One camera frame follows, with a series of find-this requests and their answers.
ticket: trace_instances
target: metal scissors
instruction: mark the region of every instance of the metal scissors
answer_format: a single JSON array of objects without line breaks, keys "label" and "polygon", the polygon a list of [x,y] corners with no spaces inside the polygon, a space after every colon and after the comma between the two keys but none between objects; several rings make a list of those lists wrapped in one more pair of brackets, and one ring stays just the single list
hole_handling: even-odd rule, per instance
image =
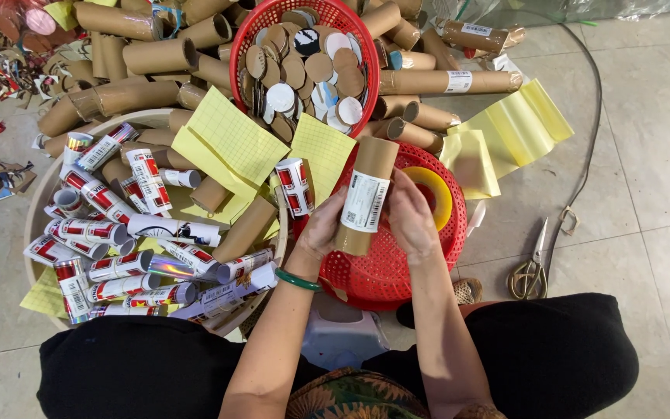
[{"label": "metal scissors", "polygon": [[542,249],[544,248],[544,234],[547,231],[547,220],[544,219],[542,231],[537,238],[537,245],[532,258],[518,265],[508,275],[508,292],[515,300],[547,297],[547,274],[542,265]]}]

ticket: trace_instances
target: yellow tape roll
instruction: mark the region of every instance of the yellow tape roll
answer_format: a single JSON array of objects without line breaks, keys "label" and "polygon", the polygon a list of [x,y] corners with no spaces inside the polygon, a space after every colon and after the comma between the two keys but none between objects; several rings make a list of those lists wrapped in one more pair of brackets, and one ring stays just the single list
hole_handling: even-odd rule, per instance
[{"label": "yellow tape roll", "polygon": [[415,182],[428,200],[428,206],[433,211],[435,229],[441,231],[451,217],[451,191],[446,182],[435,172],[423,167],[405,167],[405,174]]}]

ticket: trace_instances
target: red plastic basket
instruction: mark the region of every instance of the red plastic basket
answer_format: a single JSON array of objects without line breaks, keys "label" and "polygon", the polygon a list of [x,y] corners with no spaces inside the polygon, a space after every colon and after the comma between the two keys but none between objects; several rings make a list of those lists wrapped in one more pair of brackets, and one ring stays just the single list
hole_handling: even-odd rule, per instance
[{"label": "red plastic basket", "polygon": [[[345,163],[333,193],[351,180],[357,152],[358,146],[353,149]],[[439,231],[446,265],[451,268],[459,259],[461,248],[465,243],[467,232],[465,197],[457,186],[454,176],[435,157],[421,148],[400,143],[395,167],[402,169],[412,166],[433,170],[441,176],[451,191],[451,217],[446,226]],[[335,288],[345,291],[348,295],[347,304],[362,310],[396,310],[413,296],[405,252],[397,246],[384,214],[379,222],[379,230],[372,236],[371,249],[366,256],[332,252],[322,261],[319,275]],[[321,281],[322,287],[328,294],[337,298],[328,281]]]},{"label": "red plastic basket", "polygon": [[363,118],[354,125],[349,134],[356,138],[361,129],[366,125],[374,106],[377,103],[377,94],[379,92],[379,66],[377,61],[377,50],[371,41],[371,35],[361,19],[339,0],[266,0],[257,5],[237,31],[235,41],[231,46],[231,62],[229,63],[229,79],[231,80],[232,93],[235,96],[237,107],[244,113],[247,113],[247,106],[242,101],[240,95],[241,80],[239,77],[239,62],[242,55],[247,52],[247,48],[255,40],[255,35],[262,29],[271,24],[281,22],[281,15],[296,7],[309,6],[317,10],[319,14],[319,23],[324,26],[338,28],[342,33],[353,33],[361,45],[361,55],[363,57],[361,68],[366,70],[367,80],[365,87],[366,103],[363,105]]}]

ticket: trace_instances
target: hand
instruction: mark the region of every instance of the hand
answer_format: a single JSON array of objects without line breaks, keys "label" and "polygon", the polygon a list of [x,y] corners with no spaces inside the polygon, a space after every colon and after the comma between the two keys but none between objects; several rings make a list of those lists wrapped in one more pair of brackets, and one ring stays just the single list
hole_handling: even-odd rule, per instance
[{"label": "hand", "polygon": [[389,225],[397,244],[407,253],[408,264],[442,254],[439,232],[423,194],[402,170],[394,169],[395,185],[389,197]]},{"label": "hand", "polygon": [[296,246],[317,260],[322,260],[326,254],[335,250],[335,233],[347,192],[348,186],[343,186],[335,195],[321,203],[309,215],[309,222],[296,243]]}]

